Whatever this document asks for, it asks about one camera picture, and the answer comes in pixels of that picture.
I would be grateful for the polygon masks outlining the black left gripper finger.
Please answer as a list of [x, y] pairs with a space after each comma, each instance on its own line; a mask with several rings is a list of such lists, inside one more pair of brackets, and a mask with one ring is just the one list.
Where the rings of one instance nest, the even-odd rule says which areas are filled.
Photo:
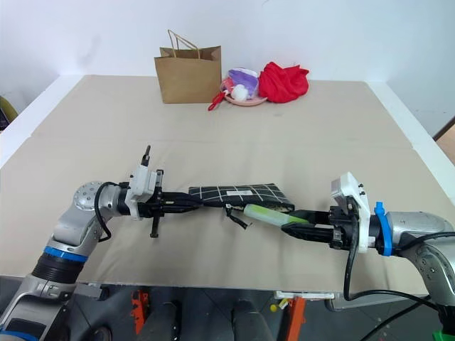
[[194, 195], [180, 192], [163, 192], [163, 201], [165, 205], [182, 206], [182, 207], [200, 207], [204, 206], [203, 200]]
[[163, 205], [164, 214], [181, 214], [197, 210], [200, 207], [199, 204], [181, 204], [181, 203], [166, 203]]

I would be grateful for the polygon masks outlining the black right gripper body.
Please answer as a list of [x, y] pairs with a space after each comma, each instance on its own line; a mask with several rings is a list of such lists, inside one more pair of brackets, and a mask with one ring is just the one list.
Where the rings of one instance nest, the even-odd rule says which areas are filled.
[[332, 249], [350, 249], [352, 241], [358, 239], [358, 205], [353, 197], [346, 203], [330, 206], [329, 223], [333, 226]]

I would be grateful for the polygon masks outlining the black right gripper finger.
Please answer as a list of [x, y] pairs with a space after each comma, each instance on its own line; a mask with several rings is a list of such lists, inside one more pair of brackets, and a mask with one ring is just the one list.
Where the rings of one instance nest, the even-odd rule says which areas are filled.
[[309, 224], [330, 224], [330, 212], [314, 210], [295, 210], [291, 216], [306, 220]]
[[333, 239], [333, 230], [315, 227], [308, 223], [292, 222], [281, 226], [281, 231], [289, 236], [310, 242], [330, 243]]

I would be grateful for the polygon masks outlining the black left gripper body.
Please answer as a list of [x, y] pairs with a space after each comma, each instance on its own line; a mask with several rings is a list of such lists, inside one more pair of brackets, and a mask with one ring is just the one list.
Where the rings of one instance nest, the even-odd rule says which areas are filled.
[[156, 171], [149, 170], [151, 146], [148, 145], [142, 156], [141, 163], [137, 168], [137, 196], [138, 203], [144, 203], [149, 208], [149, 214], [152, 219], [151, 238], [159, 237], [159, 221], [164, 216], [161, 207], [161, 199], [163, 197], [162, 181], [164, 171], [158, 169]]

